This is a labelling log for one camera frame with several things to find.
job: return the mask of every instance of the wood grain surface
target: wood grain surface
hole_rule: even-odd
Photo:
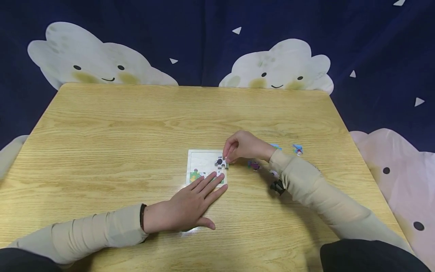
[[[189,149],[222,149],[240,129],[285,153],[303,145],[330,183],[404,237],[325,92],[65,84],[0,184],[0,246],[53,222],[168,200],[184,187]],[[269,182],[231,165],[227,192],[206,213],[215,231],[160,233],[73,268],[321,271],[319,248],[337,237]]]

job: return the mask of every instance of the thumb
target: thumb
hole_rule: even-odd
[[[196,222],[196,225],[198,227],[207,227],[209,229],[215,230],[216,226],[214,225],[213,221],[208,219],[207,217],[200,217],[198,221]]]
[[[231,152],[227,158],[226,158],[226,162],[230,163],[232,161],[234,161],[235,159],[237,159],[239,156],[237,155],[237,148],[233,150],[233,152]]]

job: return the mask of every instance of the cloud eye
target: cloud eye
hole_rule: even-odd
[[[424,231],[425,230],[425,226],[422,223],[418,222],[418,221],[414,222],[414,228],[416,230],[418,230],[418,231]]]

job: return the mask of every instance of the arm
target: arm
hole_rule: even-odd
[[[214,188],[224,175],[200,177],[181,189],[169,201],[150,206],[138,204],[65,223],[52,224],[13,241],[8,247],[20,248],[68,265],[106,247],[125,247],[143,242],[148,234],[186,230],[197,226],[215,229],[202,215],[228,188]]]
[[[269,162],[293,200],[315,210],[340,239],[379,240],[411,251],[371,210],[329,185],[321,172],[302,158],[285,155],[247,131],[229,137],[223,155],[227,162],[239,157]]]

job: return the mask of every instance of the blue puzzle piece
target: blue puzzle piece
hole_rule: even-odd
[[[304,150],[302,149],[302,146],[300,144],[294,144],[293,147],[294,147],[294,150],[293,150],[294,153],[296,153],[296,154],[298,154],[298,153],[303,154],[304,153]]]
[[[271,146],[273,146],[273,147],[276,148],[276,149],[282,150],[282,148],[279,147],[279,145],[277,145],[277,144],[271,144]]]

